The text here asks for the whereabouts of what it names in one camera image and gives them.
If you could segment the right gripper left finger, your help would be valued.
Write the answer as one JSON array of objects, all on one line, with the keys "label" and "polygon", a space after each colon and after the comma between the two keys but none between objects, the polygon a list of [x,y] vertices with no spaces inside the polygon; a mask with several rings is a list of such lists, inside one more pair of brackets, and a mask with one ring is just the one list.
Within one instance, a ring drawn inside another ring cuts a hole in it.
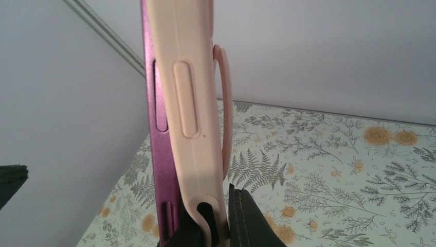
[{"label": "right gripper left finger", "polygon": [[[215,217],[210,204],[199,204],[197,211],[207,221],[211,244],[218,246],[219,237],[215,225]],[[187,213],[183,204],[173,208],[172,204],[162,204],[158,207],[160,240],[157,246],[202,247],[207,246],[206,237],[199,225]]]}]

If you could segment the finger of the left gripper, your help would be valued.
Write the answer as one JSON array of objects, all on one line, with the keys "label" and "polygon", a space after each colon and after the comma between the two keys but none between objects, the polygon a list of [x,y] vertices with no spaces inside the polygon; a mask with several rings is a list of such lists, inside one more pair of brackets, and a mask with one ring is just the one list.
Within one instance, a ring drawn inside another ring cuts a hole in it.
[{"label": "finger of the left gripper", "polygon": [[27,179],[27,166],[20,164],[1,166],[1,209]]}]

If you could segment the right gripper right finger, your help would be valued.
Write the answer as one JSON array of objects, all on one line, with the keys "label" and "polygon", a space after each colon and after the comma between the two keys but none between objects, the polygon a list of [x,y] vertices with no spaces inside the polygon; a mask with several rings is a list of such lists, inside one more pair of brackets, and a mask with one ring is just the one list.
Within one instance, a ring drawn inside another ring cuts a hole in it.
[{"label": "right gripper right finger", "polygon": [[251,194],[229,185],[228,215],[231,247],[285,247]]}]

